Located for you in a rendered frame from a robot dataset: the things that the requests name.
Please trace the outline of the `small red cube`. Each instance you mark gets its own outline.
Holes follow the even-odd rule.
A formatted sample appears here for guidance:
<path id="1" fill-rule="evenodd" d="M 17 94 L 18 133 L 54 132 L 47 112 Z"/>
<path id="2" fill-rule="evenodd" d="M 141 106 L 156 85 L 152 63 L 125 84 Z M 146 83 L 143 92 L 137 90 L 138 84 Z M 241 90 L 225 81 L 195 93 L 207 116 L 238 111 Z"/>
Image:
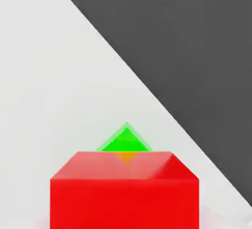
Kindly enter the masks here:
<path id="1" fill-rule="evenodd" d="M 171 152 L 78 152 L 50 180 L 50 229 L 199 229 L 199 180 Z"/>

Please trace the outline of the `small green cube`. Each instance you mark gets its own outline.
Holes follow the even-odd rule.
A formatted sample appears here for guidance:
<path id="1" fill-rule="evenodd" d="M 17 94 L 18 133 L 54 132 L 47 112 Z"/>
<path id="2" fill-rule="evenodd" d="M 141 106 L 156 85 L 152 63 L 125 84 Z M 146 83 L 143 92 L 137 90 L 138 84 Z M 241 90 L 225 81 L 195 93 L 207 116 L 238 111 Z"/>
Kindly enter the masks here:
<path id="1" fill-rule="evenodd" d="M 148 143 L 136 132 L 133 126 L 126 122 L 111 135 L 97 151 L 153 151 Z"/>

